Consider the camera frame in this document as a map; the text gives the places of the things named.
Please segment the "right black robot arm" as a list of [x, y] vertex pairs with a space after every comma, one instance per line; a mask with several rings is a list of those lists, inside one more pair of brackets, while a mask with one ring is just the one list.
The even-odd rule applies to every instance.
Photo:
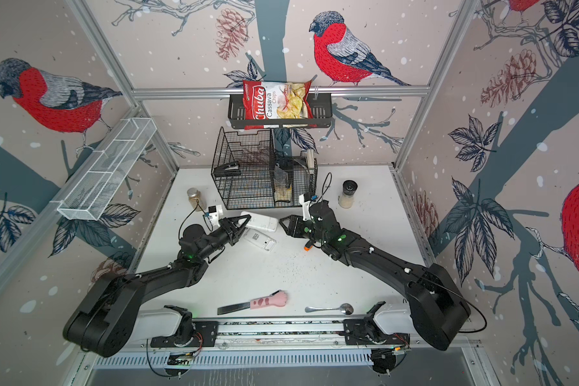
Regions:
[[419, 336], [431, 347], [445, 351], [471, 316], [470, 304], [446, 269], [400, 259], [367, 239], [341, 227], [326, 200], [309, 207], [306, 216], [280, 220], [287, 236], [306, 239], [307, 249], [319, 247], [332, 260], [363, 270], [397, 291], [409, 304], [410, 318]]

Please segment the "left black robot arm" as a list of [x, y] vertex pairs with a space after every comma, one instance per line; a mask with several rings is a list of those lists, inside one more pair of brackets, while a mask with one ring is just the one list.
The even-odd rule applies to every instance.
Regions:
[[210, 233], [201, 225], [189, 225], [179, 239], [176, 259], [168, 265], [143, 273], [102, 275], [65, 324], [63, 338], [103, 357], [115, 355], [132, 336], [141, 305], [197, 284], [212, 254], [235, 245], [250, 220], [250, 215], [223, 218], [220, 228]]

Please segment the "white remote control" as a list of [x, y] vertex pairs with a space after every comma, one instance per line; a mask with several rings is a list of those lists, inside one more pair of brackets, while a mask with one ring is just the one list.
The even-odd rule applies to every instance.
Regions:
[[266, 252], [270, 252], [276, 246], [276, 241], [271, 237], [260, 233], [255, 229], [248, 228], [243, 235], [243, 238], [250, 244], [262, 249]]
[[275, 233], [279, 225], [279, 220], [270, 216], [253, 212], [241, 212], [241, 216], [250, 216], [246, 227], [261, 232]]

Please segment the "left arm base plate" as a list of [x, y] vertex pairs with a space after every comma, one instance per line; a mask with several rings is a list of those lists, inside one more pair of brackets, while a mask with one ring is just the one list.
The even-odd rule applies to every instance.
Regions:
[[183, 324], [173, 335], [151, 339], [152, 348], [206, 348], [214, 347], [219, 330], [217, 321], [191, 321]]

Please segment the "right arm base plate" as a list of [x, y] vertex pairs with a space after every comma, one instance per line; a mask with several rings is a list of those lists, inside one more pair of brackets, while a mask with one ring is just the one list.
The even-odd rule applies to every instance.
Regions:
[[363, 319], [346, 319], [339, 333], [350, 346], [391, 345], [408, 347], [410, 336], [406, 333], [387, 334], [373, 322]]

